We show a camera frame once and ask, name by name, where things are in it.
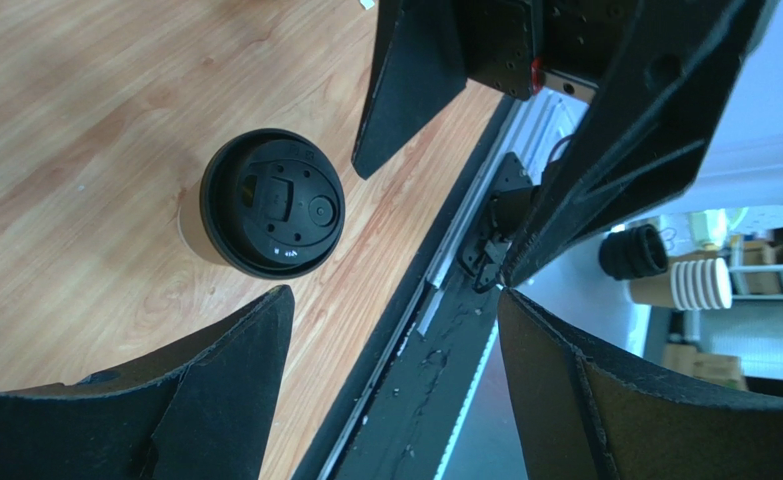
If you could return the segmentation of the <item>black coffee cup lid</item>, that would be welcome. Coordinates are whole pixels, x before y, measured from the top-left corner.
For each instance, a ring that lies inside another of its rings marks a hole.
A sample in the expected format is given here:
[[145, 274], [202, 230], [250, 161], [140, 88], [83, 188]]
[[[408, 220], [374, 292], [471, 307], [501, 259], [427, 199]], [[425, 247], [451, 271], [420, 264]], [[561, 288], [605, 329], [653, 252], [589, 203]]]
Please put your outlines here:
[[308, 274], [343, 233], [345, 196], [328, 157], [288, 130], [259, 129], [223, 145], [201, 179], [201, 216], [227, 266], [267, 280]]

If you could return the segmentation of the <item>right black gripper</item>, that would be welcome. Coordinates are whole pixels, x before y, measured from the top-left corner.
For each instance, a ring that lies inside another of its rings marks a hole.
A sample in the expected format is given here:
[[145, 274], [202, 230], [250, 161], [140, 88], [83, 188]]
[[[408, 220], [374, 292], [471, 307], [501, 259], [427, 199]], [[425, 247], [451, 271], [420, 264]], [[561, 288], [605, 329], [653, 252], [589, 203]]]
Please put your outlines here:
[[376, 173], [467, 77], [591, 102], [502, 262], [516, 287], [694, 183], [771, 16], [768, 1], [380, 1], [352, 166]]

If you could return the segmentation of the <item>white paper coffee cup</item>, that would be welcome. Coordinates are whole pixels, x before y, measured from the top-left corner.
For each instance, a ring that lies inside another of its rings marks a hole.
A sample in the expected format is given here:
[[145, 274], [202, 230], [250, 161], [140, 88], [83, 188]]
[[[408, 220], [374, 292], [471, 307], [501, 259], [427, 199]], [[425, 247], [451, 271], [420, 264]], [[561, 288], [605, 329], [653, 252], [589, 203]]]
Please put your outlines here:
[[227, 266], [204, 227], [201, 216], [201, 182], [189, 188], [180, 202], [177, 226], [184, 245], [197, 257], [215, 265]]

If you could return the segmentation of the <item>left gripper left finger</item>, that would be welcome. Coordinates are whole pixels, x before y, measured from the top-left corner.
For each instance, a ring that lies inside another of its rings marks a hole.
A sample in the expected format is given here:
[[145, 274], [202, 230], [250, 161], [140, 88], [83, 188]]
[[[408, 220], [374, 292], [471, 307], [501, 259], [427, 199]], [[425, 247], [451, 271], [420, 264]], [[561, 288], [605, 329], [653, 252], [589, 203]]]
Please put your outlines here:
[[0, 392], [0, 479], [255, 479], [295, 300], [228, 317], [74, 384]]

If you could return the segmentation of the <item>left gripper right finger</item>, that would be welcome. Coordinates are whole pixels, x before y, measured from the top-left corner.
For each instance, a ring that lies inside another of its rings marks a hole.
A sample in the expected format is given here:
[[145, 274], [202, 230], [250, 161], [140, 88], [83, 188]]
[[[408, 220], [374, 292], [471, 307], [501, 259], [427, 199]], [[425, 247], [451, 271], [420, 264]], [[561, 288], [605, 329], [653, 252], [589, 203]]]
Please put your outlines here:
[[500, 347], [532, 479], [783, 479], [783, 398], [694, 379], [507, 289]]

